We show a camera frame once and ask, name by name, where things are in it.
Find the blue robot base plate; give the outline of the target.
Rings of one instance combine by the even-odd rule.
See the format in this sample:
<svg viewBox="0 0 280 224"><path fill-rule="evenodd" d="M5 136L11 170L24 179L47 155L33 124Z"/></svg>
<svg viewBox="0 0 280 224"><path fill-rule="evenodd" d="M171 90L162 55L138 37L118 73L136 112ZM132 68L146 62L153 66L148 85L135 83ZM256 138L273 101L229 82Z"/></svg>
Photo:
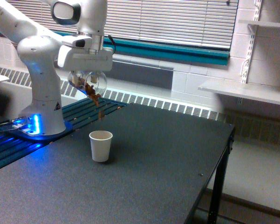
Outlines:
<svg viewBox="0 0 280 224"><path fill-rule="evenodd" d="M34 127L32 124L25 123L13 123L12 127L7 127L7 125L2 125L0 127L0 133L11 135L12 137L19 138L21 140L27 140L30 142L44 142L50 143L56 141L73 131L73 126L65 121L66 129L58 134L45 135L41 133L40 126Z"/></svg>

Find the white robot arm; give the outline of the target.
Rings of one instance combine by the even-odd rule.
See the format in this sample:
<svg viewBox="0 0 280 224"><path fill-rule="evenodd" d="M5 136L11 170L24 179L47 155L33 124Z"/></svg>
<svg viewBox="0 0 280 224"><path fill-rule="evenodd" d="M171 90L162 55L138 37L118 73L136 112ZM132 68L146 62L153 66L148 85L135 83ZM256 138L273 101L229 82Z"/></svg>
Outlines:
<svg viewBox="0 0 280 224"><path fill-rule="evenodd" d="M56 23L75 27L77 33L59 35L0 0L0 33L17 44L32 82L32 102L20 113L25 121L14 124L29 136L51 136L66 129L56 68L71 73L112 69L113 50L103 46L107 1L49 0L47 4Z"/></svg>

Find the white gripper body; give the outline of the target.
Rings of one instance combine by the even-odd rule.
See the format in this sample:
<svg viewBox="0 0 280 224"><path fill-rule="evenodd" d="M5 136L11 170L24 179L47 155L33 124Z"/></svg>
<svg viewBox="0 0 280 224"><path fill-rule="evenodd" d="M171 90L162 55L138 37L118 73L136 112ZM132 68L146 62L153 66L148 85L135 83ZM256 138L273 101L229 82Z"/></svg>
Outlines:
<svg viewBox="0 0 280 224"><path fill-rule="evenodd" d="M57 64L68 71L110 71L113 49L102 46L102 36L67 35L61 38Z"/></svg>

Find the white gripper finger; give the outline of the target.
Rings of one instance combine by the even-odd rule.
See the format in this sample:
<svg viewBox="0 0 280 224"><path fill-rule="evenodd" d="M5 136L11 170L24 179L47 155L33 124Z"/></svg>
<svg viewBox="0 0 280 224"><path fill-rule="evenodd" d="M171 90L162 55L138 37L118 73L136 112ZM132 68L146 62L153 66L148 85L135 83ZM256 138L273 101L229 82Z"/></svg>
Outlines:
<svg viewBox="0 0 280 224"><path fill-rule="evenodd" d="M80 71L75 72L75 85L82 85L82 74Z"/></svg>
<svg viewBox="0 0 280 224"><path fill-rule="evenodd" d="M98 80L97 72L96 71L91 72L90 73L90 81L91 81L91 83L96 84L97 80Z"/></svg>

